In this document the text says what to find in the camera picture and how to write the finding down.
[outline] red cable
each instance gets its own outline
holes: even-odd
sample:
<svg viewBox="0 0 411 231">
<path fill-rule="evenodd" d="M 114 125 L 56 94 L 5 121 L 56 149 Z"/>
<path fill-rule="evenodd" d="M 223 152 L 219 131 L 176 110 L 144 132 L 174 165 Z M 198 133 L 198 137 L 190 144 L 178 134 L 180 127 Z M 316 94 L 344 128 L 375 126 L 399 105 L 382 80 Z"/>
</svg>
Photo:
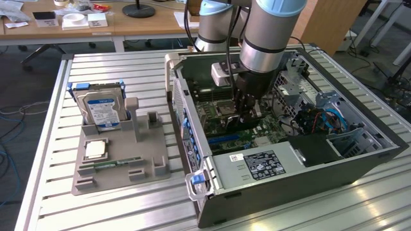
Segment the red cable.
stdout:
<svg viewBox="0 0 411 231">
<path fill-rule="evenodd" d="M 320 114 L 322 114 L 322 112 L 319 112 L 319 113 L 315 115 L 315 120 L 314 120 L 314 125 L 312 125 L 311 133 L 314 133 L 315 124 L 316 124 L 316 119 L 319 118 L 319 115 L 320 115 Z"/>
</svg>

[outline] blue cable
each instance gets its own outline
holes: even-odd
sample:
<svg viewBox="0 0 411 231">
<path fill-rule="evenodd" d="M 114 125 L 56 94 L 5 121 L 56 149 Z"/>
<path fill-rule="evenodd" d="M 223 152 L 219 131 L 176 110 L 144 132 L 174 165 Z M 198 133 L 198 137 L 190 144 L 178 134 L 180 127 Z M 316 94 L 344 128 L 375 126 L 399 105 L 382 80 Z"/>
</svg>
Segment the blue cable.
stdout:
<svg viewBox="0 0 411 231">
<path fill-rule="evenodd" d="M 331 113 L 334 113 L 339 117 L 339 120 L 340 120 L 340 122 L 342 122 L 346 130 L 347 130 L 348 129 L 348 125 L 347 125 L 346 120 L 344 120 L 342 114 L 339 113 L 339 111 L 332 109 L 332 108 L 330 108 L 330 109 L 326 109 L 324 112 L 331 112 Z M 327 127 L 332 129 L 334 128 L 332 125 L 327 122 L 326 113 L 323 113 L 323 121 L 326 122 Z"/>
<path fill-rule="evenodd" d="M 8 118 L 4 118 L 3 116 L 0 116 L 0 119 L 4 119 L 7 121 L 15 121 L 15 122 L 19 122 L 22 124 L 22 127 L 20 127 L 20 131 L 4 142 L 0 142 L 0 144 L 5 144 L 7 142 L 10 142 L 14 138 L 18 137 L 18 135 L 20 135 L 20 133 L 23 132 L 24 130 L 24 122 L 19 119 L 8 119 Z"/>
<path fill-rule="evenodd" d="M 18 172 L 18 168 L 16 168 L 16 165 L 15 165 L 15 162 L 14 162 L 14 159 L 11 158 L 11 156 L 5 153 L 5 152 L 1 152 L 0 151 L 0 154 L 4 155 L 10 162 L 12 163 L 12 167 L 14 167 L 14 170 L 15 170 L 15 174 L 16 174 L 16 179 L 18 179 L 18 186 L 16 186 L 16 190 L 15 190 L 15 193 L 5 199 L 5 201 L 1 203 L 0 205 L 0 208 L 1 206 L 14 199 L 14 197 L 16 196 L 18 192 L 20 191 L 20 177 L 19 177 L 19 172 Z"/>
</svg>

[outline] wooden cabinet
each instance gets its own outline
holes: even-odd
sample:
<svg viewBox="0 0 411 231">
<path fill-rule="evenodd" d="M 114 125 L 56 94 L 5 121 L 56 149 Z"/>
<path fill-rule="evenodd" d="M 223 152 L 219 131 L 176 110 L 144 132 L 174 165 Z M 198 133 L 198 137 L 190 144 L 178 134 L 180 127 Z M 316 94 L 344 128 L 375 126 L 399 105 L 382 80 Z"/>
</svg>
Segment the wooden cabinet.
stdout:
<svg viewBox="0 0 411 231">
<path fill-rule="evenodd" d="M 292 36 L 334 55 L 367 0 L 308 0 Z"/>
</svg>

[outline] table leg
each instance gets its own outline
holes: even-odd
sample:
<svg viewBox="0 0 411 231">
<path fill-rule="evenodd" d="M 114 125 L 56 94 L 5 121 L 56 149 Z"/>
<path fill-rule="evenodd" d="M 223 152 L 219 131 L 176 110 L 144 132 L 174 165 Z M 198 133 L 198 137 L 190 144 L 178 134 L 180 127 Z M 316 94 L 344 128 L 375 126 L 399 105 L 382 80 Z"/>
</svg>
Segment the table leg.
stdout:
<svg viewBox="0 0 411 231">
<path fill-rule="evenodd" d="M 124 36 L 115 36 L 114 37 L 116 52 L 124 52 L 123 42 L 124 42 Z"/>
<path fill-rule="evenodd" d="M 406 58 L 411 55 L 411 42 L 403 52 L 399 54 L 398 58 L 394 60 L 392 64 L 400 66 L 406 60 Z"/>
<path fill-rule="evenodd" d="M 384 26 L 383 29 L 380 30 L 380 32 L 379 32 L 376 38 L 374 39 L 374 41 L 372 41 L 372 43 L 371 43 L 372 46 L 376 47 L 379 41 L 380 41 L 382 38 L 384 37 L 384 35 L 386 35 L 388 29 L 391 28 L 392 24 L 394 24 L 395 21 L 398 20 L 398 18 L 399 18 L 399 16 L 400 16 L 400 14 L 403 13 L 404 9 L 406 9 L 406 6 L 402 5 L 402 6 L 399 7 L 399 9 L 395 11 L 395 13 L 392 14 L 392 16 L 391 16 L 391 18 L 390 18 L 390 20 L 388 20 L 386 26 Z"/>
<path fill-rule="evenodd" d="M 360 33 L 359 33 L 359 35 L 358 35 L 358 37 L 356 37 L 356 39 L 354 41 L 354 45 L 355 46 L 359 45 L 359 42 L 362 41 L 363 37 L 366 36 L 366 34 L 367 34 L 367 32 L 368 32 L 368 30 L 370 30 L 370 28 L 371 28 L 371 26 L 372 26 L 378 16 L 380 15 L 383 9 L 386 8 L 386 6 L 388 4 L 388 1 L 390 0 L 383 0 L 382 3 L 379 4 L 379 6 L 378 6 L 378 8 L 376 8 L 376 10 L 375 10 L 370 20 L 367 21 L 367 24 L 366 24 L 364 28 L 360 30 Z"/>
</svg>

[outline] black lamp base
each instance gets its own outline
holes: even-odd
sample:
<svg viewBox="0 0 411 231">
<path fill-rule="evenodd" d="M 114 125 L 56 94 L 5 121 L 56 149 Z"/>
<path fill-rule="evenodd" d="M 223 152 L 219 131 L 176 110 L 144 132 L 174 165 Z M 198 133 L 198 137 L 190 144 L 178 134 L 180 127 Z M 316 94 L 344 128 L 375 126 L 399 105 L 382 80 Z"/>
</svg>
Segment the black lamp base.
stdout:
<svg viewBox="0 0 411 231">
<path fill-rule="evenodd" d="M 123 13 L 132 18 L 148 18 L 155 14 L 155 8 L 148 5 L 138 6 L 135 4 L 123 7 Z"/>
</svg>

